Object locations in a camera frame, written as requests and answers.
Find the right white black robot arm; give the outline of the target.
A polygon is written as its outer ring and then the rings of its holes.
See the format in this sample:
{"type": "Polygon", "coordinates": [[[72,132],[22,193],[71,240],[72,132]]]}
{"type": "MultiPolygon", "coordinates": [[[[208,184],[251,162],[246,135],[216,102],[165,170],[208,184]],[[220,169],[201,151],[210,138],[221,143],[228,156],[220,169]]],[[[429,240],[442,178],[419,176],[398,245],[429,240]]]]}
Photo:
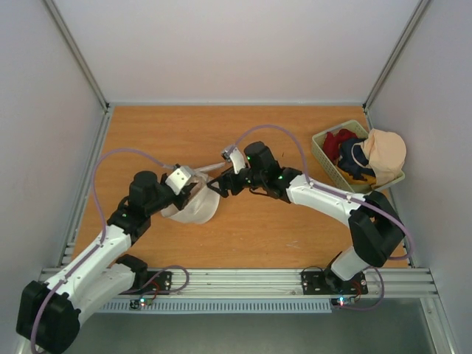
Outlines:
{"type": "Polygon", "coordinates": [[[323,271],[323,283],[335,294],[368,267],[379,268],[405,237],[398,215],[380,192],[348,193],[307,177],[292,167],[282,167],[270,148],[253,142],[243,151],[228,147],[222,156],[232,163],[207,186],[226,198],[244,189],[288,204],[321,212],[343,223],[352,245],[336,256],[323,271]]]}

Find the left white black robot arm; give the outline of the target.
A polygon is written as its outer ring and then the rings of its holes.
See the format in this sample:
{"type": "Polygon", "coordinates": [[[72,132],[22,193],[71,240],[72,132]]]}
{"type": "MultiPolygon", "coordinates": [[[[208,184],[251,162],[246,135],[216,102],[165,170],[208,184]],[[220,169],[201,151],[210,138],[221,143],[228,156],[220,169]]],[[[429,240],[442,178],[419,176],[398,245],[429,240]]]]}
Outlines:
{"type": "Polygon", "coordinates": [[[25,286],[16,332],[29,339],[32,353],[64,353],[104,304],[147,288],[147,264],[127,251],[150,228],[152,215],[187,205],[194,175],[187,166],[175,166],[162,177],[148,170],[137,173],[128,195],[88,247],[45,282],[25,286]]]}

